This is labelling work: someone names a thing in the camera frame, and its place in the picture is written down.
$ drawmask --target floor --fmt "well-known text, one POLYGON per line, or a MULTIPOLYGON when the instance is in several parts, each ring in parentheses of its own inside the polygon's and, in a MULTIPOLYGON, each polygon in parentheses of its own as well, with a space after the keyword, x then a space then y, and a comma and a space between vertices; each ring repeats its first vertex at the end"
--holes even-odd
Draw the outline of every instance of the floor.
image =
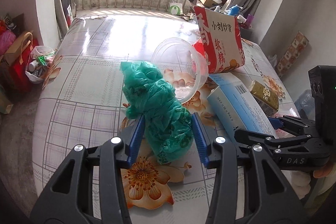
POLYGON ((33 208, 37 194, 32 167, 32 141, 41 85, 34 85, 26 95, 8 94, 14 104, 11 112, 1 115, 0 178, 25 215, 33 208))
POLYGON ((136 8, 93 8, 90 10, 77 10, 76 17, 102 16, 102 15, 137 15, 146 17, 169 18, 184 21, 178 16, 170 15, 168 12, 156 11, 155 9, 136 9, 136 8))

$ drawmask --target blue and white box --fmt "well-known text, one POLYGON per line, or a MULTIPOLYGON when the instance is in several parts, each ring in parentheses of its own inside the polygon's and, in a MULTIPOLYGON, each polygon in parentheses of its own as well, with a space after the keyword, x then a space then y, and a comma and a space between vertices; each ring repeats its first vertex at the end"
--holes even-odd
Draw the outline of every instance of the blue and white box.
POLYGON ((208 96, 208 101, 233 142, 237 129, 276 137, 265 113, 236 76, 227 72, 212 74, 209 77, 218 87, 208 96))

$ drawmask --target paper bag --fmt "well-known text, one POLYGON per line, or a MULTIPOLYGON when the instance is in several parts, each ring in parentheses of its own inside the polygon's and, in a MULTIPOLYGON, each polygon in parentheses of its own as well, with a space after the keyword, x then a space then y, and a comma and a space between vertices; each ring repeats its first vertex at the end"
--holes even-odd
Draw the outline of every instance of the paper bag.
POLYGON ((237 19, 195 6, 201 40, 194 48, 201 53, 209 73, 221 73, 245 64, 237 19))

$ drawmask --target transparent plastic container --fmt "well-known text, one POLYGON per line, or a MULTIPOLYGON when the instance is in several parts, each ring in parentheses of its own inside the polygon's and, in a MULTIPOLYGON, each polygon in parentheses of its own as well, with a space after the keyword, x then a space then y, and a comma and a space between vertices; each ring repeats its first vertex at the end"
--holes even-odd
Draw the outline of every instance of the transparent plastic container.
POLYGON ((181 104, 195 95, 209 75, 205 58, 181 38, 168 38, 158 45, 152 63, 175 88, 175 96, 181 104))

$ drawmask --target white shopping bag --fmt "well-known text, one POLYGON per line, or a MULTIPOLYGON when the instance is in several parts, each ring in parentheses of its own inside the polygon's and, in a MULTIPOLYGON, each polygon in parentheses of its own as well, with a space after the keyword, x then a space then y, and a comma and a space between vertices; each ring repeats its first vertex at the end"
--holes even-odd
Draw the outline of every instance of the white shopping bag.
POLYGON ((171 15, 179 16, 183 15, 183 6, 182 3, 178 3, 177 0, 173 0, 173 2, 170 4, 169 12, 171 15))

